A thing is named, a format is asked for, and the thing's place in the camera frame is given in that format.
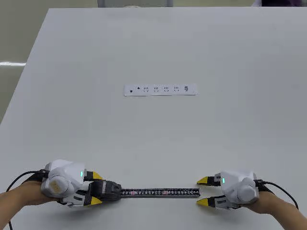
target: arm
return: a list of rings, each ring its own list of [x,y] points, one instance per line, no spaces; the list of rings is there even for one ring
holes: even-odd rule
[[[307,219],[300,211],[270,192],[260,192],[259,200],[245,207],[260,214],[272,215],[285,230],[307,230]]]
[[[28,181],[21,186],[0,194],[0,230],[10,219],[27,205],[40,205],[56,200],[40,192],[40,182]]]

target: floor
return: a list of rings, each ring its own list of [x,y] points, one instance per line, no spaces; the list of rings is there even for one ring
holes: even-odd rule
[[[118,5],[163,0],[116,0]],[[173,0],[174,7],[250,6],[253,0]],[[106,0],[106,6],[114,6]],[[97,0],[0,0],[0,123],[49,8],[97,7]]]

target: electrical outlet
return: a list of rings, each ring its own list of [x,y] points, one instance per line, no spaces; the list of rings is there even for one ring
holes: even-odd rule
[[[196,95],[196,84],[130,84],[125,85],[125,96],[171,96],[171,95]]]

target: human hand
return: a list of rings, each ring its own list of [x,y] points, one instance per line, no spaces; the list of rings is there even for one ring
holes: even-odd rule
[[[24,206],[41,205],[50,201],[57,201],[58,198],[47,197],[40,191],[41,182],[27,181],[15,188],[13,191],[19,194]]]
[[[276,195],[270,192],[259,192],[259,199],[253,204],[241,205],[259,214],[272,214],[275,207],[284,202]]]

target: measuring tape blade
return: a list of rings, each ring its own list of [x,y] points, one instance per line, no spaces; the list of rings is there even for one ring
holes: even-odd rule
[[[199,188],[124,188],[121,198],[198,198]]]

